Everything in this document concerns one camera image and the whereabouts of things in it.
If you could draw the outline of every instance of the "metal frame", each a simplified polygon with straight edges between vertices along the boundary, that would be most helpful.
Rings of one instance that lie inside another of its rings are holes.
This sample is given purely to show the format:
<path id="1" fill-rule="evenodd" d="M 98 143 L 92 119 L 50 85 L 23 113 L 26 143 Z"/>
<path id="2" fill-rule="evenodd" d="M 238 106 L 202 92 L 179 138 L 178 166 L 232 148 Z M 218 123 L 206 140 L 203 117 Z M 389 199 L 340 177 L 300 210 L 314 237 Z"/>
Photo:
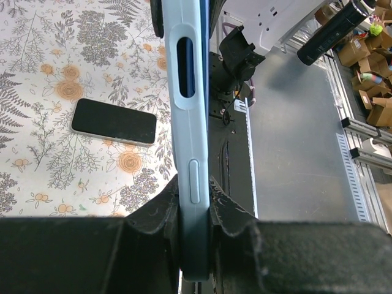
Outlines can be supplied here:
<path id="1" fill-rule="evenodd" d="M 347 93 L 342 82 L 342 76 L 340 74 L 336 60 L 331 59 L 325 55 L 321 58 L 321 60 L 326 67 L 326 71 L 328 72 L 329 82 L 331 84 L 331 89 L 333 91 L 333 96 L 335 98 L 335 104 L 337 105 L 336 108 L 340 119 L 353 118 L 353 111 L 351 109 L 349 98 L 347 97 Z M 345 134 L 350 149 L 362 148 L 362 139 L 358 134 L 353 134 L 347 131 L 345 131 Z M 357 162 L 356 172 L 361 183 L 366 206 L 369 211 L 370 221 L 389 232 L 384 210 L 382 208 L 379 194 L 375 187 L 375 182 L 370 170 L 370 166 L 364 162 Z"/>
<path id="2" fill-rule="evenodd" d="M 366 138 L 373 138 L 375 142 L 384 145 L 392 145 L 392 134 L 380 130 L 379 128 L 370 126 L 363 122 L 357 121 L 353 118 L 342 119 L 342 126 L 345 130 L 353 132 L 358 135 L 362 135 Z"/>
<path id="3" fill-rule="evenodd" d="M 345 172 L 347 174 L 347 178 L 349 179 L 350 190 L 353 196 L 358 219 L 362 222 L 370 222 L 368 208 L 366 206 L 360 182 L 355 173 L 355 165 L 353 160 L 351 160 L 346 137 L 344 134 L 336 134 L 336 136 L 337 142 L 339 143 L 339 148 L 341 150 Z"/>

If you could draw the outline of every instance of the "blue phone case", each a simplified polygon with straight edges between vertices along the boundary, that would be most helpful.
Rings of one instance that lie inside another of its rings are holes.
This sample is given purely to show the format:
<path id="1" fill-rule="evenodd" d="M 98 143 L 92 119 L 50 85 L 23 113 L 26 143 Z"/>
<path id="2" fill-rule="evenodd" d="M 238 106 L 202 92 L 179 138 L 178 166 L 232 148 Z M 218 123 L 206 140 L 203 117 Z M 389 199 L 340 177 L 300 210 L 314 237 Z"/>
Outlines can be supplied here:
<path id="1" fill-rule="evenodd" d="M 178 171 L 181 269 L 209 278 L 208 138 L 200 1 L 162 1 L 173 155 Z"/>

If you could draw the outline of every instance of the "black smartphone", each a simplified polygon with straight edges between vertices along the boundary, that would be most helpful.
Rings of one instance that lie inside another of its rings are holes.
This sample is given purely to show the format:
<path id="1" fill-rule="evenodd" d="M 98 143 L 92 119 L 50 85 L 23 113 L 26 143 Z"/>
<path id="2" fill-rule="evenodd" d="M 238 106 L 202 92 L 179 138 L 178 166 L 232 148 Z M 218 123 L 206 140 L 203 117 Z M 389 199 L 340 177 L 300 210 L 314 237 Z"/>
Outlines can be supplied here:
<path id="1" fill-rule="evenodd" d="M 156 126 L 151 113 L 89 99 L 77 102 L 71 123 L 79 134 L 143 145 L 154 143 Z"/>

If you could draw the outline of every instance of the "cable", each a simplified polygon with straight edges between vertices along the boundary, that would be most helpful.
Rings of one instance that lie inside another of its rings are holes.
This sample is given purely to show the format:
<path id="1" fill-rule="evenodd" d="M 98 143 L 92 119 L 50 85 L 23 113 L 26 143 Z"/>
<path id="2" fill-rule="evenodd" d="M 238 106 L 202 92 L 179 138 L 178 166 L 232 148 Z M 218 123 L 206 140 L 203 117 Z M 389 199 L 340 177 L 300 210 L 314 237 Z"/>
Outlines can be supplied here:
<path id="1" fill-rule="evenodd" d="M 226 107 L 224 109 L 224 112 L 222 115 L 222 122 L 225 126 L 228 126 L 230 124 L 230 114 L 228 112 L 228 109 L 230 106 L 232 106 L 232 104 L 235 102 L 235 100 L 237 100 L 239 98 L 239 94 L 240 94 L 241 90 L 243 89 L 243 85 L 244 85 L 244 83 L 241 83 L 239 85 L 238 92 L 237 92 L 236 96 L 234 97 L 233 101 L 231 101 L 230 104 L 228 105 L 228 107 Z"/>

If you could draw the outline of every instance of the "floral pattern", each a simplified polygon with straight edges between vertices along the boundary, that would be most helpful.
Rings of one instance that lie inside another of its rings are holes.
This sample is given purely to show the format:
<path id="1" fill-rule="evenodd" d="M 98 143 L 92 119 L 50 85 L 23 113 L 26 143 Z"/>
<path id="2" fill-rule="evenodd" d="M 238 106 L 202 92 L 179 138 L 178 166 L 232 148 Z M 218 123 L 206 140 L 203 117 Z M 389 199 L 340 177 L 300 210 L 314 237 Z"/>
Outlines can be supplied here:
<path id="1" fill-rule="evenodd" d="M 124 217 L 157 195 L 176 171 L 149 1 L 0 1 L 0 19 L 0 217 Z M 71 132 L 81 98 L 154 113 L 155 144 Z"/>

